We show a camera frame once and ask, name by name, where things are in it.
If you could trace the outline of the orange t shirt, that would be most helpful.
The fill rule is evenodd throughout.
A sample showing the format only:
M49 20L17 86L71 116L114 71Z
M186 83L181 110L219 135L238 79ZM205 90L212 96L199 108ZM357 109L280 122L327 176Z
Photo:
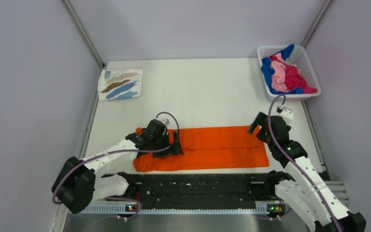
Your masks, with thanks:
M182 154L154 158L144 154L133 161L138 172L268 167L265 145L249 126L180 130Z

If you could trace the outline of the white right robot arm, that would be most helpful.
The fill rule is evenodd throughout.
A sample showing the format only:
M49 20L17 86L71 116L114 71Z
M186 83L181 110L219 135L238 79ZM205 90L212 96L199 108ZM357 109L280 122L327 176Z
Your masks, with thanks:
M289 138L291 127L281 116L259 112L248 129L264 142L283 170L266 177L264 193L280 198L303 220L311 232L363 232L366 220L353 213L332 192L315 170L303 146Z

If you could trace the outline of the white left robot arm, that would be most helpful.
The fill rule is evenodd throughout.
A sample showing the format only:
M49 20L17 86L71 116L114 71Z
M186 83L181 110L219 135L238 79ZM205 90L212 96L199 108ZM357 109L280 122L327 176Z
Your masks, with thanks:
M136 188L120 176L124 165L140 155L180 154L180 130L173 141L167 128L167 119L152 119L146 128L128 134L116 145L100 153L79 159L67 159L52 186L52 201L66 206L73 214L86 209L92 202L111 196L124 200L134 197Z

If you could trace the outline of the light pink t shirt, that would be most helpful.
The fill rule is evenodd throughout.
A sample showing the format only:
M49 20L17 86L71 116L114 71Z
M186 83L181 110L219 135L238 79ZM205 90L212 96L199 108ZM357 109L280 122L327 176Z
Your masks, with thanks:
M271 67L274 69L271 87L279 92L289 93L296 88L298 68L288 65L282 57L282 53L270 56Z

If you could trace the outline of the magenta t shirt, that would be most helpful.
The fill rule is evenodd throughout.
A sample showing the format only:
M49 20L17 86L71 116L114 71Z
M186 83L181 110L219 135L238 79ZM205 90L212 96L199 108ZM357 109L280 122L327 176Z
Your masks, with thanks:
M289 93L294 93L294 94L313 94L317 92L316 88L310 87L304 77L301 75L301 71L298 69L298 74L297 74L297 81L295 84L296 88L294 91L289 92Z

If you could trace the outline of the blue t shirt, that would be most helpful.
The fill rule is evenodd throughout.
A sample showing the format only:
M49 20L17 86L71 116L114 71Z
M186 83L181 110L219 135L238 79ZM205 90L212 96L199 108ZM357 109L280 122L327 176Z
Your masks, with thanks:
M261 58L261 71L263 73L265 84L268 86L270 93L272 94L285 94L282 92L275 91L271 88L271 75L274 73L274 70L270 67L270 56L275 55L277 53L282 53L282 57L285 60L290 57L292 52L294 51L295 46L290 44L283 48L282 46L261 46L257 49L257 53Z

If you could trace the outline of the white plastic laundry basket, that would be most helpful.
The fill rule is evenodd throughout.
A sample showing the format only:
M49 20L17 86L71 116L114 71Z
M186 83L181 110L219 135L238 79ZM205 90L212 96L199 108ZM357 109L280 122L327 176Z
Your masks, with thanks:
M257 56L270 100L285 94L288 100L302 101L322 93L304 47L296 44L260 46Z

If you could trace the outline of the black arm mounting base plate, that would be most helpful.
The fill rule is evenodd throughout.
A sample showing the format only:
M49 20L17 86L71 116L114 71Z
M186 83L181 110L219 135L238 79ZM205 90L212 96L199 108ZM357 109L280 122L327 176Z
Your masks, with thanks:
M284 213L282 200L268 192L265 174L128 174L122 195L144 209L262 209Z

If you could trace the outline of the aluminium frame rail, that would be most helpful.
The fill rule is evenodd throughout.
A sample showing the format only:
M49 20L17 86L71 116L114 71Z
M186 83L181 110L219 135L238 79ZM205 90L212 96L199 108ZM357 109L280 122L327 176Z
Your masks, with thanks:
M323 180L327 183L332 192L339 198L339 200L345 204L346 197L344 196L344 190L342 185L339 182L328 181L327 179ZM121 196L111 196L104 199L100 199L92 202L86 209L82 212L90 213L112 213L118 215L134 215L137 213L141 214L259 214L259 215L268 215L269 217L281 217L283 216L288 209L291 209L290 206L283 201L286 211L284 213L278 212L265 212L262 209L229 209L229 210L180 210L180 209L144 209L143 204L135 199L126 198Z

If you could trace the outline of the left corner aluminium post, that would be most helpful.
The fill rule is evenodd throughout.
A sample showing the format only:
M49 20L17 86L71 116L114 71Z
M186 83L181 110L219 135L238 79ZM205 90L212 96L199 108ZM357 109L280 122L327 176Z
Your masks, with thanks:
M79 18L74 6L72 5L70 0L61 0L60 1L63 6L65 7L68 15L71 18L72 23L74 24L75 28L77 29L78 34L80 35L83 43L85 44L86 48L88 49L90 55L95 60L96 64L99 66L100 69L105 67L105 63L102 61L97 49L95 48L94 43L92 42L87 30L85 29L81 19Z

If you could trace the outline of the corner aluminium post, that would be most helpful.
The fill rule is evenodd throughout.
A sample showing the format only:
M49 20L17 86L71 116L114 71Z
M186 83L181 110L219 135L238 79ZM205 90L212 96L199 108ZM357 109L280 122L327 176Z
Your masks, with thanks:
M311 26L310 26L307 34L305 35L303 41L301 42L301 46L306 47L308 45L308 43L310 42L312 36L314 35L315 31L317 30L320 22L324 18L325 14L329 10L329 8L333 4L333 2L334 2L333 0L325 0L324 1L324 4L322 5L321 9L317 13L317 15L315 17L315 20L311 24Z
M74 24L75 28L77 29L78 34L80 35L83 43L85 44L86 48L88 49L90 55L95 60L96 64L99 66L100 69L105 67L105 63L102 61L97 49L95 48L94 43L92 42L87 30L85 29L81 19L79 18L74 6L72 5L70 0L61 0L60 1L63 6L65 7L68 15L71 18L72 23Z

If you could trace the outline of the right corner aluminium post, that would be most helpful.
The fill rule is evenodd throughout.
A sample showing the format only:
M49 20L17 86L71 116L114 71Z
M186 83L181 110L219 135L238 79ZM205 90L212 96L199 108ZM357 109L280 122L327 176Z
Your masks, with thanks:
M315 17L315 20L311 24L311 26L310 26L307 34L305 35L303 41L301 42L301 46L306 47L308 45L308 43L310 42L312 36L314 35L315 31L317 30L320 22L324 18L325 14L329 10L329 8L333 4L333 2L334 2L333 0L325 0L324 1L324 4L322 5L321 9L317 13L317 15Z

